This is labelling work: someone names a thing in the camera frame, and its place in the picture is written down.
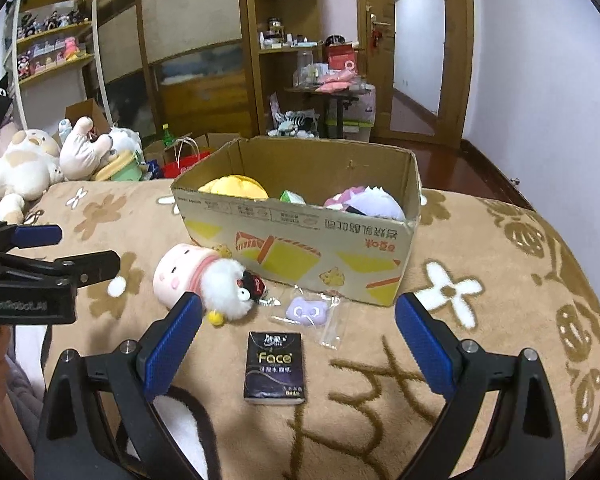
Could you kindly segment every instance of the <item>baseboard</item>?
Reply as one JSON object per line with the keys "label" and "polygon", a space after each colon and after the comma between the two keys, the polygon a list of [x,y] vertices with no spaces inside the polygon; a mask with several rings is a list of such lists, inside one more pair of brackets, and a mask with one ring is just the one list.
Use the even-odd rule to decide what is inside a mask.
{"label": "baseboard", "polygon": [[528,200],[518,191],[518,188],[471,142],[462,139],[460,151],[488,186],[498,188],[513,205],[535,211]]}
{"label": "baseboard", "polygon": [[394,88],[394,96],[398,101],[405,105],[409,110],[416,114],[421,120],[428,124],[433,130],[436,130],[438,117],[431,110],[427,110],[419,102],[411,99],[407,94],[403,94],[398,89]]}

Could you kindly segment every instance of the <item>blue rubber pad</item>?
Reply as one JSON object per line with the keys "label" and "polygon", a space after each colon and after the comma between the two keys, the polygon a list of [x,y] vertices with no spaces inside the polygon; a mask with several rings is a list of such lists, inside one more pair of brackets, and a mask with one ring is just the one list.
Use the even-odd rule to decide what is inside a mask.
{"label": "blue rubber pad", "polygon": [[192,295],[149,355],[144,367],[144,394],[149,402],[167,393],[202,324],[202,315],[202,302]]}
{"label": "blue rubber pad", "polygon": [[395,323],[431,391],[450,400],[456,392],[451,359],[406,295],[395,304]]}
{"label": "blue rubber pad", "polygon": [[20,249],[58,245],[62,229],[57,225],[18,226],[11,235],[11,243]]}

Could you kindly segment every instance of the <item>yellow pom-pom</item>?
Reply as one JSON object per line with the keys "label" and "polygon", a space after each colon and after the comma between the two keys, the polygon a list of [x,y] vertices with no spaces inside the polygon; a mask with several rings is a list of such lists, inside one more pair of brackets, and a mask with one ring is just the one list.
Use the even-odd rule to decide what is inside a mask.
{"label": "yellow pom-pom", "polygon": [[222,326],[224,325],[224,316],[220,314],[217,310],[212,310],[206,315],[206,318],[209,320],[213,326]]}

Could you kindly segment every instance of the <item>bed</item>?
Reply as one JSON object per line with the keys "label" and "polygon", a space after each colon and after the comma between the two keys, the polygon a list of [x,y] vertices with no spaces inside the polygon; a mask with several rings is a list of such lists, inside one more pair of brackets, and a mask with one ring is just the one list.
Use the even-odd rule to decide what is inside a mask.
{"label": "bed", "polygon": [[[170,184],[67,182],[30,211],[27,223],[59,224],[64,239],[23,254],[52,260],[115,250],[122,258],[122,290],[112,292],[109,283],[81,290],[77,322],[48,332],[47,381],[65,348],[110,352],[165,316],[152,290],[154,269],[168,249],[189,241]],[[284,288],[267,285],[273,295]],[[424,190],[422,223],[400,291],[416,291],[458,338],[475,339],[487,351],[539,352],[573,472],[600,440],[600,304],[560,235],[513,205]],[[353,303],[337,351],[305,341],[305,404],[247,404],[247,334],[276,328],[265,307],[222,328],[203,323],[172,388],[196,421],[197,433],[178,441],[190,460],[209,479],[397,477],[443,401],[424,383],[393,309]],[[475,459],[493,403],[490,395],[456,473]],[[116,415],[107,412],[115,428]]]}

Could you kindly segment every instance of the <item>red gift bag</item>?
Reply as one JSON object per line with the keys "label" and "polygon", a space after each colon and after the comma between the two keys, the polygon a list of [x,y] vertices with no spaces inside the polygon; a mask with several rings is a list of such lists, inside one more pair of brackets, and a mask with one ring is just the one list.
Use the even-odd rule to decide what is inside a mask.
{"label": "red gift bag", "polygon": [[[164,174],[165,178],[176,178],[203,158],[206,158],[209,155],[211,155],[211,152],[200,152],[198,144],[195,140],[191,139],[190,137],[179,137],[176,139],[175,143],[179,144],[180,147],[178,149],[178,153],[176,154],[175,162],[165,164],[162,168],[162,173]],[[180,158],[180,153],[182,152],[182,147],[184,144],[188,144],[192,148],[195,146],[197,153],[193,155],[183,156],[182,158]]]}

